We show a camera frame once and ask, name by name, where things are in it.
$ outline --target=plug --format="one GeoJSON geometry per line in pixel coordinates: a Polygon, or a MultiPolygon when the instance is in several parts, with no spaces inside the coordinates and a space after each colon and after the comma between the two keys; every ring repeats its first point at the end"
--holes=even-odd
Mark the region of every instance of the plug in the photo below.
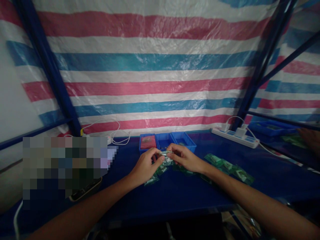
{"type": "Polygon", "coordinates": [[[238,137],[238,138],[243,138],[246,135],[247,129],[243,129],[243,128],[237,128],[236,133],[234,134],[234,136],[238,137]]]}
{"type": "Polygon", "coordinates": [[[220,130],[223,131],[223,132],[226,132],[226,131],[229,130],[229,127],[230,127],[230,124],[229,124],[229,123],[223,123],[223,124],[221,125],[220,130]]]}

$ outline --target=blue container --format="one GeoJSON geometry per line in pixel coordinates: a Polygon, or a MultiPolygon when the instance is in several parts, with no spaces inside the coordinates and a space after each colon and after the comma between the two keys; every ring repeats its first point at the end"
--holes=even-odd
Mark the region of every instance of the blue container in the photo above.
{"type": "Polygon", "coordinates": [[[140,135],[140,141],[139,141],[139,152],[140,152],[140,155],[146,151],[148,151],[148,149],[141,149],[141,138],[142,137],[147,137],[147,136],[154,136],[154,133],[148,133],[148,134],[141,134],[140,135]]]}
{"type": "Polygon", "coordinates": [[[191,152],[194,153],[197,145],[191,140],[191,138],[185,132],[172,132],[171,133],[176,144],[186,146],[191,152]]]}
{"type": "Polygon", "coordinates": [[[277,121],[251,122],[248,127],[270,137],[297,132],[297,127],[277,121]]]}
{"type": "Polygon", "coordinates": [[[161,151],[165,151],[169,147],[170,143],[176,143],[171,133],[159,133],[156,134],[157,148],[161,151]]]}

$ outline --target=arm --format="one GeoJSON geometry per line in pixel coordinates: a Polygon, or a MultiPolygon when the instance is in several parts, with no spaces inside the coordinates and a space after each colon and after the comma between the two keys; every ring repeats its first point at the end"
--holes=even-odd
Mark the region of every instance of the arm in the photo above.
{"type": "Polygon", "coordinates": [[[152,177],[164,160],[162,156],[152,165],[156,152],[152,148],[143,153],[128,176],[56,216],[27,239],[82,239],[120,198],[152,177]]]}
{"type": "Polygon", "coordinates": [[[168,157],[189,171],[212,179],[277,239],[320,239],[320,229],[307,219],[258,190],[224,174],[195,156],[186,147],[171,144],[168,157]]]}

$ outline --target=person's left hand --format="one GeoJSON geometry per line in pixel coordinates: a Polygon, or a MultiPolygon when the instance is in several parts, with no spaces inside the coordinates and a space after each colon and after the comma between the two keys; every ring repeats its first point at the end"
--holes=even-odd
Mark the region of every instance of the person's left hand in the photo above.
{"type": "Polygon", "coordinates": [[[164,156],[161,156],[156,160],[156,153],[161,152],[156,148],[150,148],[145,153],[141,154],[136,166],[130,172],[133,181],[136,181],[138,185],[141,185],[148,181],[152,175],[156,172],[158,167],[162,164],[164,156]]]}

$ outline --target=white power strip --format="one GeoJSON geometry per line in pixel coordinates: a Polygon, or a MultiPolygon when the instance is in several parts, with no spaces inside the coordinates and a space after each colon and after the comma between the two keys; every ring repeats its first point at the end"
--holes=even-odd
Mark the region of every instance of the white power strip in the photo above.
{"type": "Polygon", "coordinates": [[[219,127],[212,128],[211,132],[214,134],[217,134],[221,137],[227,138],[231,141],[234,141],[234,142],[240,143],[242,145],[245,145],[247,147],[250,147],[250,148],[256,148],[260,143],[259,139],[255,139],[255,138],[247,136],[247,135],[244,135],[242,138],[236,137],[236,136],[234,136],[236,132],[231,131],[231,130],[227,130],[224,132],[219,127]]]}

